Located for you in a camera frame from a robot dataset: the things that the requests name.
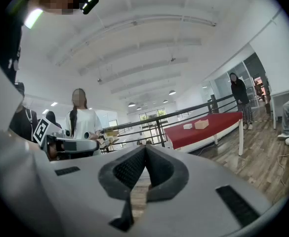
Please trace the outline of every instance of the white shirt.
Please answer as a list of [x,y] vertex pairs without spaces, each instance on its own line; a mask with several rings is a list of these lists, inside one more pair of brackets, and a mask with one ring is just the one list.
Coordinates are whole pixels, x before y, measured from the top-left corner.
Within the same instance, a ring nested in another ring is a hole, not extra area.
[[[66,129],[71,132],[70,113],[65,118]],[[76,129],[74,131],[73,139],[82,140],[86,132],[95,133],[102,130],[99,117],[94,110],[77,110]]]

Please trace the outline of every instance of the woman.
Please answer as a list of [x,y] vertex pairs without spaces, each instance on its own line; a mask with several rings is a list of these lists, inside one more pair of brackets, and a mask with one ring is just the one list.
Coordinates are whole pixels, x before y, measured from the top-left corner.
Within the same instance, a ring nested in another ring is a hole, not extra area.
[[52,111],[47,112],[46,115],[45,115],[45,118],[48,121],[50,121],[52,124],[54,124],[54,125],[56,125],[56,126],[58,126],[58,127],[60,127],[62,129],[61,125],[59,123],[57,123],[56,120],[55,120],[54,112],[52,112]]
[[97,140],[102,130],[100,120],[94,110],[87,108],[86,94],[83,89],[76,89],[72,95],[73,109],[66,116],[67,130],[74,139],[84,139],[86,132],[91,133],[91,140]]
[[253,129],[253,114],[249,105],[247,88],[235,73],[230,74],[232,94],[237,101],[238,110],[243,114],[243,129]]

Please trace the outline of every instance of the patterned pants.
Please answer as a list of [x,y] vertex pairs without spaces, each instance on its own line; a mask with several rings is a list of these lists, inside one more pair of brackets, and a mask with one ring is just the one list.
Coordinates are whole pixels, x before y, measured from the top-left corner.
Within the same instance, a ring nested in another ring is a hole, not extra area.
[[238,110],[243,114],[243,123],[253,123],[253,113],[249,103],[246,105],[238,105]]

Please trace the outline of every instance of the cable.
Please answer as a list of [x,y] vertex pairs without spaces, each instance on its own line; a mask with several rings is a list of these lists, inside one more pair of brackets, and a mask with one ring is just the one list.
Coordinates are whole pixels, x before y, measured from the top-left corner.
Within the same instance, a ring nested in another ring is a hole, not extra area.
[[283,174],[282,174],[282,177],[281,177],[281,182],[282,182],[282,184],[283,184],[284,186],[286,186],[286,184],[283,182],[283,175],[284,175],[284,173],[285,173],[285,167],[282,166],[282,165],[279,163],[279,157],[286,157],[286,156],[289,156],[289,154],[288,154],[288,155],[283,155],[283,156],[277,156],[278,165],[279,165],[280,167],[282,167],[282,169],[284,170],[284,172],[283,172]]
[[205,148],[203,148],[203,149],[201,150],[201,152],[200,152],[198,155],[196,155],[196,156],[199,156],[199,155],[203,152],[203,150],[206,149],[206,148],[211,148],[211,147],[213,147],[213,146],[220,146],[220,145],[221,145],[221,144],[218,144],[218,145],[213,144],[213,145],[211,145],[211,146],[205,147]]

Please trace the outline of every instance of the red table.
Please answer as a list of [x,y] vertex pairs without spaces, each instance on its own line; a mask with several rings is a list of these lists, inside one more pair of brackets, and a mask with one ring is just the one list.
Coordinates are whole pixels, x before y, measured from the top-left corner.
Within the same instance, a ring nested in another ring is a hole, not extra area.
[[[205,129],[196,130],[195,123],[199,120],[209,121],[209,126]],[[186,123],[175,125],[169,128],[164,128],[164,132],[167,135],[167,138],[172,142],[173,148],[181,148],[204,139],[207,139],[211,136],[214,137],[215,144],[217,141],[217,134],[239,122],[239,132],[240,132],[240,146],[239,146],[239,155],[243,153],[243,121],[242,113],[219,113],[219,114],[210,114],[208,116],[195,119]],[[192,124],[191,129],[184,129],[185,124]]]

